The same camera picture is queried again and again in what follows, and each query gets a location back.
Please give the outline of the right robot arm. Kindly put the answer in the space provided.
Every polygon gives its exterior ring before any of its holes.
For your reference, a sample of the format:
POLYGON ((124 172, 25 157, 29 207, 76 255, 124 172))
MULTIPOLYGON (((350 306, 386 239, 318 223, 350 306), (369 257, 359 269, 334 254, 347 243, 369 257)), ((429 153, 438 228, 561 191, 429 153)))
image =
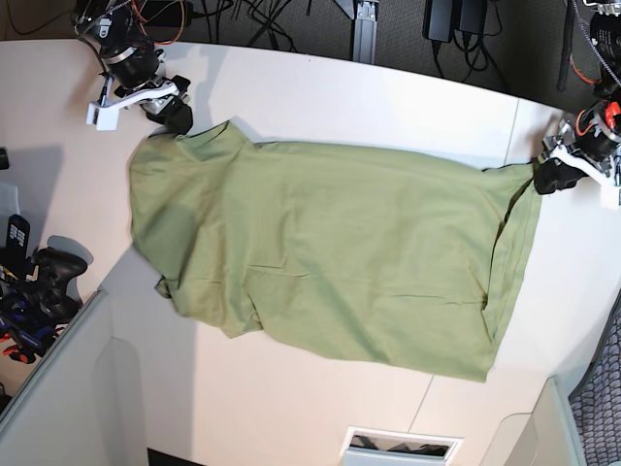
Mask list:
POLYGON ((190 80, 165 75, 165 52, 144 31, 133 1, 78 1, 72 24, 77 39, 94 52, 104 79, 98 99, 88 104, 87 124, 113 131, 120 112, 138 106, 166 132, 188 133, 190 80))

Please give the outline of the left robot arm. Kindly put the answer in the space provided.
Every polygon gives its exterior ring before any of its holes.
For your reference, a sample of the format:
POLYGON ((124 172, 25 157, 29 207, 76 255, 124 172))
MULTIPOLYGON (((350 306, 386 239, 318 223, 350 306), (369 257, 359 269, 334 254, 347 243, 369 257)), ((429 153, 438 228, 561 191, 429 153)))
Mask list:
POLYGON ((597 101, 576 116, 563 117, 558 132, 542 140, 535 159, 534 186, 548 195, 571 189, 585 178, 600 187, 601 205, 620 208, 620 3, 568 1, 557 89, 567 88, 569 71, 593 86, 597 101), (600 76, 590 80, 572 55, 578 27, 599 63, 600 76))

